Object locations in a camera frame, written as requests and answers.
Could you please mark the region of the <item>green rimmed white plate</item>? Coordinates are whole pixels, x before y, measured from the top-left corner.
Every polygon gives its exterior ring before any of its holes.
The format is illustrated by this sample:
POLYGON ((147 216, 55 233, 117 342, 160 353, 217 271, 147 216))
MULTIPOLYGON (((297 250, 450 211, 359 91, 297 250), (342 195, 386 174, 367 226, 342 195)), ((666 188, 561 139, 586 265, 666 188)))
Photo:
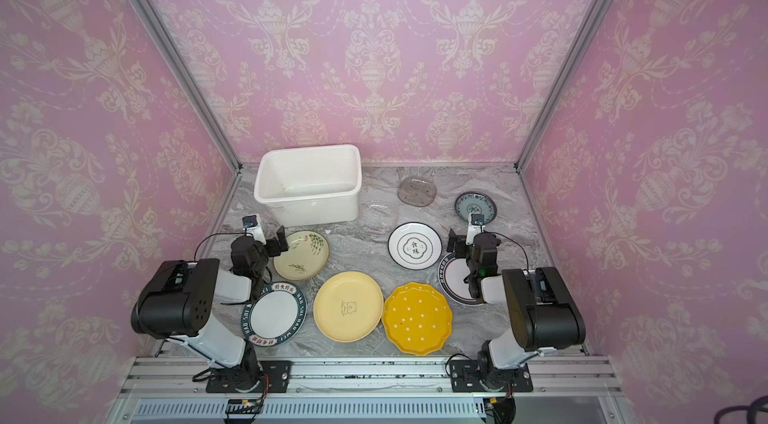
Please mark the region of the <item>green rimmed white plate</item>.
POLYGON ((267 285, 255 303, 247 304, 240 318, 246 340, 257 347, 274 347, 292 339, 307 315, 303 292, 288 282, 267 285))

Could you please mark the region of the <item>yellow polka dot plate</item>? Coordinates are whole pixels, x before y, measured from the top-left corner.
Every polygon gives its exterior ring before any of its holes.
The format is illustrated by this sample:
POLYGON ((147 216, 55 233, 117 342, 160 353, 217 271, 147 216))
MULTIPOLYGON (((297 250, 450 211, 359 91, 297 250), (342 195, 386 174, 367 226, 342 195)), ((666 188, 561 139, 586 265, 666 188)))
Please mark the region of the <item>yellow polka dot plate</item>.
POLYGON ((435 288, 408 283, 386 299, 382 323, 387 338, 400 352, 423 357, 441 350, 448 341, 453 313, 435 288))

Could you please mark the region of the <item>pale yellow bear plate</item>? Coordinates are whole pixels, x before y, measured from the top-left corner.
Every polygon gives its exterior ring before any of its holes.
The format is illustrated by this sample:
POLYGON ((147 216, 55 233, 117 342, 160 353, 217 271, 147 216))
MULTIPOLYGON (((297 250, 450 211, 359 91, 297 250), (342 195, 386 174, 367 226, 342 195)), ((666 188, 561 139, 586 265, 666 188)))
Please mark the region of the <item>pale yellow bear plate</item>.
POLYGON ((340 343, 368 336, 380 323, 384 298, 379 284, 361 272, 342 272, 318 290, 313 317, 321 333, 340 343))

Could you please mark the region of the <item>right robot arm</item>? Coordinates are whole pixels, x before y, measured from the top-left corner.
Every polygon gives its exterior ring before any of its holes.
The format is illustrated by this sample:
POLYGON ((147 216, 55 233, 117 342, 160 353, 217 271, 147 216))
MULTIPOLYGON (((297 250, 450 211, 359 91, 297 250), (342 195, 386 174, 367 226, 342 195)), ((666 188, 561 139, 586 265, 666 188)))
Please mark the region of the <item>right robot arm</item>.
POLYGON ((581 345, 586 325, 555 267, 504 269, 498 266, 501 236, 472 226, 466 235, 449 233, 447 251, 465 261, 463 283, 472 300, 503 304, 509 327, 483 344, 478 365, 485 375, 511 371, 552 350, 581 345))

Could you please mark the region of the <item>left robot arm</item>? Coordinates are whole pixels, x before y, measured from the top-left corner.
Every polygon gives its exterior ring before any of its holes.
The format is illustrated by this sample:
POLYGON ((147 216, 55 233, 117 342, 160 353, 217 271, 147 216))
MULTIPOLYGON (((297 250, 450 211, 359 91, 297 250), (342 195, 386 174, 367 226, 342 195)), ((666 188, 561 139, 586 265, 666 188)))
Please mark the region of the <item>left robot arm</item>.
POLYGON ((218 369, 237 369, 250 359, 246 340, 213 315, 213 304, 255 302, 265 287, 269 261, 289 250, 285 228, 266 238, 256 225, 238 234, 230 246, 232 268, 217 258, 163 262, 144 286, 131 312, 135 333, 170 340, 218 369))

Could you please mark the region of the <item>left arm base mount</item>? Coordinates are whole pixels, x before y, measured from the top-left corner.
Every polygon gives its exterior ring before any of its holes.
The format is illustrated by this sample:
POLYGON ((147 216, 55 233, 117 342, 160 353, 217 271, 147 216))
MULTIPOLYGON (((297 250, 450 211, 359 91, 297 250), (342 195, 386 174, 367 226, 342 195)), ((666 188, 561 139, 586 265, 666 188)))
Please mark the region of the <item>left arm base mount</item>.
POLYGON ((217 394, 284 394, 290 382, 291 369, 292 362, 289 360, 260 361, 254 369, 245 365, 234 369, 210 369, 205 391, 217 394))

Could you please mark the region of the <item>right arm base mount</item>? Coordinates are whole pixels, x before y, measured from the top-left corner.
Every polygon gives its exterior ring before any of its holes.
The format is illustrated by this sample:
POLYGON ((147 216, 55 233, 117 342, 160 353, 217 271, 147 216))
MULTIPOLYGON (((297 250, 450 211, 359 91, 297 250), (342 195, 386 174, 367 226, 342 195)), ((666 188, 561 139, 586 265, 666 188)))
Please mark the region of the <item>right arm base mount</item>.
POLYGON ((499 370, 476 360, 449 358, 445 363, 451 388, 456 393, 529 393, 534 390, 527 366, 499 370))

